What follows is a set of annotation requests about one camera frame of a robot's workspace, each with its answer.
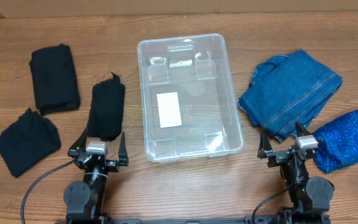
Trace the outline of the blue denim jeans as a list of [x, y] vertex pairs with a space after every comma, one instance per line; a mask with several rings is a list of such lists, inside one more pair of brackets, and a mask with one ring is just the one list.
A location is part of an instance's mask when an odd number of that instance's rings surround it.
[[296, 122], [307, 128], [342, 83], [334, 70], [300, 49], [256, 66], [237, 106], [254, 126], [282, 142], [296, 137]]

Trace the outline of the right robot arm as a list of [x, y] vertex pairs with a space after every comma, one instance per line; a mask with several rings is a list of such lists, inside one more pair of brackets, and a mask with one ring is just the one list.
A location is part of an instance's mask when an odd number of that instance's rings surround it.
[[330, 223], [324, 213], [329, 211], [334, 195], [334, 185], [323, 177], [309, 177], [305, 162], [313, 159], [318, 150], [316, 138], [299, 122], [295, 123], [298, 137], [287, 150], [274, 151], [267, 132], [260, 130], [259, 159], [267, 159], [267, 166], [279, 167], [286, 188], [263, 200], [252, 212], [251, 222], [256, 223], [256, 213], [271, 200], [289, 193], [291, 207], [280, 208], [272, 223]]

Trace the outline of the black garment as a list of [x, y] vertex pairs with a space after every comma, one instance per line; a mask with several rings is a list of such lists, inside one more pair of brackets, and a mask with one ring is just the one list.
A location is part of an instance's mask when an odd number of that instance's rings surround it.
[[103, 141], [115, 140], [122, 131], [126, 87], [118, 75], [111, 75], [93, 87], [87, 123], [88, 136]]
[[0, 134], [0, 155], [15, 178], [61, 146], [57, 127], [30, 108]]
[[36, 108], [42, 116], [77, 110], [80, 94], [71, 49], [65, 44], [32, 52], [29, 62]]

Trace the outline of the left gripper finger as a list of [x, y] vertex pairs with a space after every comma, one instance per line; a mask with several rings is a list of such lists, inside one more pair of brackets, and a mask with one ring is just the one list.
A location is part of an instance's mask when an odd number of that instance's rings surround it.
[[77, 157], [80, 152], [85, 151], [88, 138], [88, 130], [85, 128], [81, 136], [70, 146], [68, 150], [69, 157]]
[[120, 145], [119, 145], [118, 156], [119, 156], [118, 164], [120, 166], [128, 166], [129, 165], [129, 157], [128, 157], [127, 149], [126, 149], [125, 132], [122, 132], [122, 134], [121, 134], [121, 141], [120, 141]]

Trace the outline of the sparkly blue garment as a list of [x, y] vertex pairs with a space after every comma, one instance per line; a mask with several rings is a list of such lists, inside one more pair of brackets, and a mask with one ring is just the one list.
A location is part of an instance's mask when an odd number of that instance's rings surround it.
[[358, 110], [337, 117], [313, 132], [318, 141], [314, 159], [328, 174], [358, 163]]

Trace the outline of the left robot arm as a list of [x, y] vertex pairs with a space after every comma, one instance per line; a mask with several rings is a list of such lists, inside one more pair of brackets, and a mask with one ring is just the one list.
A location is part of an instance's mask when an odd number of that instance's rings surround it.
[[104, 193], [110, 172], [118, 172], [120, 166], [129, 165], [125, 134], [121, 134], [119, 159], [107, 159], [108, 145], [103, 141], [87, 141], [88, 131], [68, 150], [73, 163], [84, 170], [82, 181], [72, 182], [63, 194], [67, 206], [67, 223], [111, 223], [112, 218], [102, 212]]

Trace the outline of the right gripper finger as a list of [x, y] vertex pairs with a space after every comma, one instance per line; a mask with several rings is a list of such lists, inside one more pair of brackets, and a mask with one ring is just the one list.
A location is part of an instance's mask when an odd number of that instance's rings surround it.
[[264, 128], [260, 130], [260, 143], [257, 153], [259, 159], [266, 159], [273, 153], [272, 146], [269, 141], [269, 137]]
[[296, 134], [298, 137], [309, 136], [311, 133], [299, 122], [295, 123]]

